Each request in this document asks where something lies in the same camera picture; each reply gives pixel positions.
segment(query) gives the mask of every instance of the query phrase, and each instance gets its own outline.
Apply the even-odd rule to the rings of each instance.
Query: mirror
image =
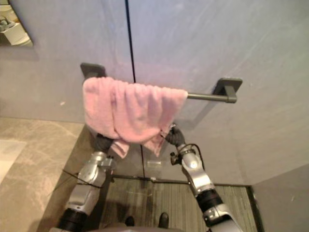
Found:
[[[30,37],[7,0],[0,0],[0,45],[33,46]]]

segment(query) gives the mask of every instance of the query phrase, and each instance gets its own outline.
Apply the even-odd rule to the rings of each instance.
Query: dark gray towel bar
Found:
[[[81,69],[85,79],[89,77],[106,76],[105,68],[98,64],[82,63]],[[189,99],[199,99],[208,101],[218,101],[235,103],[237,101],[236,92],[242,84],[241,79],[221,78],[212,94],[188,93]]]

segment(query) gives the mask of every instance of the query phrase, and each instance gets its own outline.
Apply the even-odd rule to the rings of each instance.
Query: black cable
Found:
[[[64,169],[62,169],[62,171],[63,171],[64,173],[66,173],[66,174],[68,174],[68,175],[70,175],[70,176],[72,176],[72,177],[74,177],[74,178],[80,180],[80,181],[83,181],[86,185],[90,185],[90,186],[95,187],[95,188],[98,188],[98,189],[101,188],[101,187],[95,186],[95,185],[93,185],[93,184],[88,183],[87,181],[84,181],[84,180],[78,178],[78,176],[76,176],[76,175],[74,175],[74,174],[72,174],[72,173],[69,173],[68,171],[66,171],[66,170],[64,170]]]
[[[202,157],[202,154],[201,154],[201,150],[199,149],[199,146],[198,146],[198,145],[196,145],[196,144],[186,144],[184,147],[182,147],[182,148],[180,149],[179,154],[182,152],[182,150],[183,150],[184,148],[186,148],[186,147],[188,147],[188,146],[195,146],[195,147],[197,148],[197,150],[198,150],[198,155],[199,155],[199,157],[200,157],[200,159],[201,159],[203,169],[205,170],[204,160],[203,160],[203,157]]]

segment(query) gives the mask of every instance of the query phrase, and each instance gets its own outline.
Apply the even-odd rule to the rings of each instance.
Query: gray wall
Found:
[[[133,82],[124,1],[11,4],[34,47],[0,47],[0,116],[84,122],[81,62]]]
[[[253,186],[266,232],[309,229],[309,165]]]
[[[81,62],[133,82],[123,0],[12,5],[34,47],[0,48],[0,116],[83,122]],[[214,182],[255,184],[309,163],[309,1],[129,5],[137,82],[210,93],[221,77],[244,80],[236,104],[188,100],[177,118]],[[145,149],[146,176],[184,179],[173,149],[155,168]]]
[[[138,82],[211,93],[221,77],[244,81],[236,104],[188,100],[177,120],[215,182],[254,184],[309,163],[308,12],[307,0],[130,1]],[[171,150],[148,176],[183,178]]]

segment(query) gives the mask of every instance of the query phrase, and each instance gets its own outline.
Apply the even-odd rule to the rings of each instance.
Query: silver robot arm segment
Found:
[[[107,156],[112,140],[102,135],[97,136],[96,147],[99,150],[91,155],[78,174],[78,181],[74,187],[66,210],[56,228],[50,232],[80,232],[86,219],[96,206],[100,188],[106,180],[107,174],[112,174],[116,168],[113,158]]]
[[[167,141],[177,147],[177,154],[171,153],[172,165],[180,164],[190,188],[203,212],[207,227],[212,232],[242,232],[234,216],[223,203],[215,186],[203,168],[203,161],[193,149],[194,144],[185,144],[178,128],[172,128]]]

